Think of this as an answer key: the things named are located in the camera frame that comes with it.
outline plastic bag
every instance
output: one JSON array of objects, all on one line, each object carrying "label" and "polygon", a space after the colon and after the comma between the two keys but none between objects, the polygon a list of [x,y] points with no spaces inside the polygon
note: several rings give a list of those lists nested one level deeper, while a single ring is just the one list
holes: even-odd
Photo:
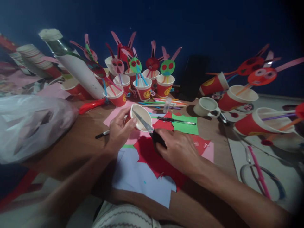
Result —
[{"label": "plastic bag", "polygon": [[0,163],[22,162],[52,145],[76,120],[72,103],[51,97],[0,98]]}]

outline white mug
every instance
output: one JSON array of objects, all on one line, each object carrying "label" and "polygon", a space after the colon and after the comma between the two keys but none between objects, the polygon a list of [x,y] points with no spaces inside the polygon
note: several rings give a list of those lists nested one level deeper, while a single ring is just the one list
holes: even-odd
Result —
[{"label": "white mug", "polygon": [[[202,97],[199,102],[194,106],[193,111],[198,116],[209,116],[217,118],[221,114],[221,110],[215,100],[209,97]],[[217,111],[217,115],[211,114],[212,111]]]}]

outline mug handle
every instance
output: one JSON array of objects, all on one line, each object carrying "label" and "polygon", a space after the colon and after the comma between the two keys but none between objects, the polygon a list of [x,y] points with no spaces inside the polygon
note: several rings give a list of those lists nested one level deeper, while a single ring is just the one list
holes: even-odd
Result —
[{"label": "mug handle", "polygon": [[217,107],[217,108],[215,109],[215,111],[217,111],[217,112],[218,112],[216,116],[215,116],[215,115],[213,115],[213,114],[211,114],[211,112],[210,112],[210,113],[208,113],[208,115],[207,115],[207,116],[209,116],[209,117],[211,117],[211,118],[217,118],[217,117],[219,117],[219,115],[221,114],[221,110],[219,109],[219,107]]}]

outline scissors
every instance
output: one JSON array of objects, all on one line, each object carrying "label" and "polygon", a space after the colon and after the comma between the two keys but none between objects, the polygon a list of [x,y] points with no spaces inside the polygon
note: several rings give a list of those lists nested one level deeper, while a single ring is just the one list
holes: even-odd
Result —
[{"label": "scissors", "polygon": [[143,126],[148,130],[148,132],[153,140],[154,149],[160,155],[160,153],[156,149],[156,143],[160,143],[164,148],[167,149],[165,141],[146,121],[144,121],[143,118],[141,118],[141,116],[137,112],[135,112],[134,110],[132,110],[132,111],[135,114],[135,116],[138,118],[138,120],[143,124]]}]

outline glue stick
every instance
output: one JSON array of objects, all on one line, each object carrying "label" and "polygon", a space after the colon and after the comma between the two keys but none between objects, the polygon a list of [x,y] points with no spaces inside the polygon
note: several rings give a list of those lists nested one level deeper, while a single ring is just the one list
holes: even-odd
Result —
[{"label": "glue stick", "polygon": [[166,102],[165,102],[165,106],[164,106],[163,113],[167,113],[167,112],[168,112],[169,107],[170,107],[170,105],[171,105],[171,101],[172,101],[172,98],[167,97]]}]

